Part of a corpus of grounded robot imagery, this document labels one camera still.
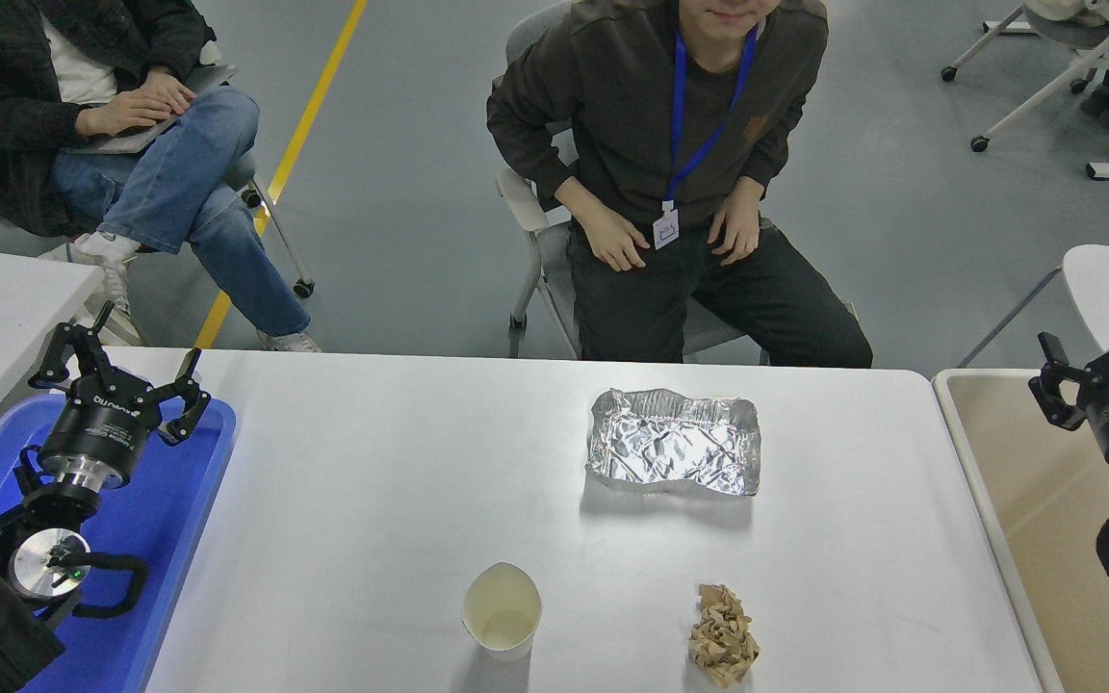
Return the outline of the person's left hand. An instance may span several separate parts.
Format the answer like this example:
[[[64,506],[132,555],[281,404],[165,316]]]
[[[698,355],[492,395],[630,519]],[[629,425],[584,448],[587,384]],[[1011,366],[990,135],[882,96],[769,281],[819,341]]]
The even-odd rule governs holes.
[[[147,75],[138,88],[142,96],[142,118],[150,122],[184,115],[196,93],[180,82],[167,67],[150,67]]]
[[[752,194],[731,194],[713,216],[706,243],[711,255],[720,258],[721,267],[728,267],[757,249],[759,201]]]

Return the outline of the person's right hand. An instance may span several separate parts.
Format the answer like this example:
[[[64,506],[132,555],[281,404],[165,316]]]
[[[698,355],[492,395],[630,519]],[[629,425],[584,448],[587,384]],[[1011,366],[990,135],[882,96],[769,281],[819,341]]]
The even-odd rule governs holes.
[[[600,202],[588,202],[577,207],[572,211],[572,216],[581,225],[591,254],[611,271],[647,268],[647,262],[641,258],[641,249],[650,249],[650,245],[628,220]]]
[[[120,92],[105,105],[79,111],[75,130],[80,136],[115,137],[132,128],[153,128],[167,121],[173,110],[163,98],[150,96],[141,90]]]

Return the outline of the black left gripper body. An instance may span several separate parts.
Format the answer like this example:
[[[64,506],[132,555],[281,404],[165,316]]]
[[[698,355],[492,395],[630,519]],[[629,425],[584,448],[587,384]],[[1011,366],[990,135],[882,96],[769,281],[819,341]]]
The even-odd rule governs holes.
[[[160,424],[157,402],[140,402],[151,385],[129,371],[111,373],[110,383],[84,374],[67,391],[67,402],[39,452],[48,473],[67,460],[89,459],[115,476],[135,473],[151,431]]]

